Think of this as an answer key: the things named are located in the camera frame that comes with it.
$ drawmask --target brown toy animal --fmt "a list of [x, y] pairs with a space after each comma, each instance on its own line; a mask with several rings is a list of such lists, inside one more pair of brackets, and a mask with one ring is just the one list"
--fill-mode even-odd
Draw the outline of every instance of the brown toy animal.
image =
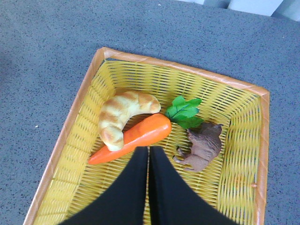
[[180, 147], [178, 153], [184, 158], [179, 160], [173, 156], [175, 162], [192, 168], [184, 168], [187, 171], [199, 172], [203, 170], [221, 151], [222, 143], [219, 138], [223, 124], [214, 125], [212, 123], [202, 123], [202, 128], [198, 133], [187, 130], [188, 138], [192, 142], [191, 153], [185, 154]]

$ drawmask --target croissant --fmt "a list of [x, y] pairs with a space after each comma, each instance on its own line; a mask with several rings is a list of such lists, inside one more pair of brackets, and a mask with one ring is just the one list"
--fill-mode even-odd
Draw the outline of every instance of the croissant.
[[98, 133], [110, 151], [118, 151], [124, 146], [123, 128], [128, 120], [142, 113], [158, 113], [160, 103], [150, 94], [126, 91], [108, 99], [99, 116]]

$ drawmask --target green leaves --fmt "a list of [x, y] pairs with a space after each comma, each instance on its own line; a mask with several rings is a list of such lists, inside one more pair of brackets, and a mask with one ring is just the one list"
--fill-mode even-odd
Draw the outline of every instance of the green leaves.
[[195, 128], [203, 122], [203, 119], [195, 117], [199, 112], [197, 106], [201, 102], [200, 98], [185, 101], [184, 97], [180, 95], [172, 101], [172, 106], [167, 108], [165, 116], [185, 129]]

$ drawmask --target yellow basket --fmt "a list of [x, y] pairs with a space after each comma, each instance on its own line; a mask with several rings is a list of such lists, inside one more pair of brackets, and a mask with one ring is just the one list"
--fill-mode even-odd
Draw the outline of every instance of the yellow basket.
[[[103, 47], [99, 49], [76, 95], [67, 120], [34, 196], [25, 225], [54, 225], [77, 213], [104, 192], [131, 154], [89, 165], [103, 145], [97, 134], [101, 105], [115, 93], [137, 90], [158, 98], [162, 113], [178, 95], [201, 98], [199, 116], [224, 124], [222, 150], [202, 172], [183, 170], [172, 160], [176, 146], [188, 150], [184, 129], [156, 143], [184, 181], [207, 203], [243, 225], [262, 225], [266, 204], [269, 102], [267, 90], [223, 75], [178, 63]], [[130, 128], [146, 115], [133, 117]], [[150, 224], [148, 200], [144, 224]]]

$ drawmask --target wicker basket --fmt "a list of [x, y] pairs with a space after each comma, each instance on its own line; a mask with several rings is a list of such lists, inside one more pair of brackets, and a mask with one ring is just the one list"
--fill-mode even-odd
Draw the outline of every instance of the wicker basket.
[[[115, 93], [152, 94], [162, 113], [178, 95], [201, 98], [199, 116], [222, 123], [221, 153], [202, 172], [173, 162], [176, 146], [188, 151], [184, 129], [173, 124], [163, 146], [185, 182], [211, 206], [243, 225], [262, 225], [266, 204], [269, 101], [267, 90], [223, 75], [103, 47], [97, 51], [76, 95], [34, 196], [25, 225], [54, 225], [83, 209], [120, 174], [131, 154], [110, 163], [87, 164], [103, 145], [97, 135], [101, 105]], [[146, 115], [133, 117], [130, 128]], [[150, 224], [148, 200], [144, 224]]]

